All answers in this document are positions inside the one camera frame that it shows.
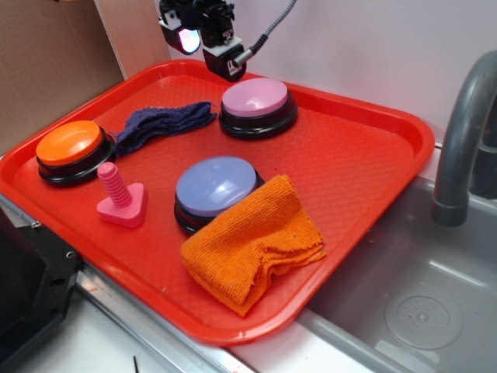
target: pink screw toy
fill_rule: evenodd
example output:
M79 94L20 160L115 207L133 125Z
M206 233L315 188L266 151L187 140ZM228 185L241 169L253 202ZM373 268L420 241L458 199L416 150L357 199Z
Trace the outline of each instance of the pink screw toy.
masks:
M134 183L126 186L117 166L111 162L100 165L97 175L109 194L96 206L102 220L128 228L143 223L148 200L144 185Z

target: drain cover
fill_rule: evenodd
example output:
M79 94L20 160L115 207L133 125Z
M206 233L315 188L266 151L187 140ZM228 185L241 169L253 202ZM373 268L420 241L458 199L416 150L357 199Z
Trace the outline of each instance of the drain cover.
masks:
M402 343L420 350L435 350L461 334L463 316L455 302L431 289L410 288L387 304L385 321Z

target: orange button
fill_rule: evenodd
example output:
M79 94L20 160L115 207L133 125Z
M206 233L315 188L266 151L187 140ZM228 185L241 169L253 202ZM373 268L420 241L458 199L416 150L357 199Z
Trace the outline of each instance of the orange button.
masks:
M97 123L78 120L55 128L41 139L36 156L47 166L65 166L93 152L103 135Z

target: cable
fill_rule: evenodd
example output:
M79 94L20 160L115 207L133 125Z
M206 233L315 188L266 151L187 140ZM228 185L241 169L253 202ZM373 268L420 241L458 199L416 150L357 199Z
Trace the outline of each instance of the cable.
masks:
M288 4L287 8L283 11L283 13L281 13L280 16L276 19L276 21L274 21L271 24L271 26L268 27L266 32L263 35L261 35L261 37L255 42L255 44L233 60L233 64L235 66L237 67L242 66L249 58L253 57L254 54L256 54L259 51L259 49L261 49L264 43L268 40L269 34L274 30L276 26L280 24L281 21L283 21L283 19L288 15L288 13L290 13L290 10L292 10L296 2L297 0L291 0L290 4Z
M269 36L269 34L274 30L274 28L278 26L281 21L283 21L283 19L287 16L288 13L290 13L290 10L292 10L296 2L297 0L292 0L290 4L288 4L287 8L283 11L283 13L281 13L281 15L276 19L276 21L274 21L273 24L269 26L269 28L264 33L264 35L266 35L267 37Z

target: orange towel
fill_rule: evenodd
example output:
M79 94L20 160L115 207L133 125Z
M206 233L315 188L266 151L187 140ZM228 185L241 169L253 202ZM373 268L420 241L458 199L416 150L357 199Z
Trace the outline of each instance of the orange towel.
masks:
M288 176L275 176L217 216L181 253L191 276L241 316L271 285L272 274L326 255Z

